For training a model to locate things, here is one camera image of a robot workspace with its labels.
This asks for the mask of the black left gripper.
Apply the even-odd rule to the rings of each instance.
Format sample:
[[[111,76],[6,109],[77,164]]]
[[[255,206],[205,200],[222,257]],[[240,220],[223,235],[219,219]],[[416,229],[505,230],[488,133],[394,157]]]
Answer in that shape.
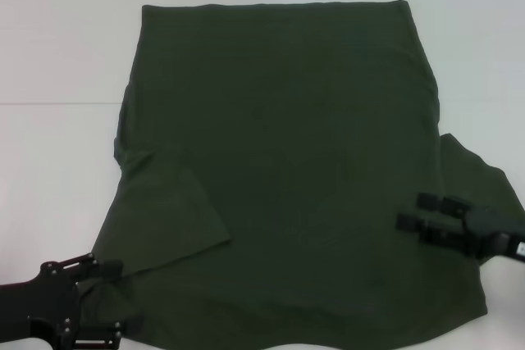
[[[123,325],[80,322],[77,282],[112,280],[123,271],[119,260],[100,261],[93,253],[46,261],[32,279],[1,286],[1,340],[42,339],[61,345],[120,345]]]

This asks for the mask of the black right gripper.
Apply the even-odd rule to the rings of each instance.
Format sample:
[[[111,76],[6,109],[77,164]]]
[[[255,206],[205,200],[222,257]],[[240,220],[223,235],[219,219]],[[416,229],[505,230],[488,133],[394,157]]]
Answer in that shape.
[[[420,216],[399,214],[395,228],[417,234],[427,244],[463,244],[464,255],[478,260],[507,257],[524,262],[524,222],[489,207],[453,196],[420,193],[416,206],[447,216],[462,216],[462,229]]]

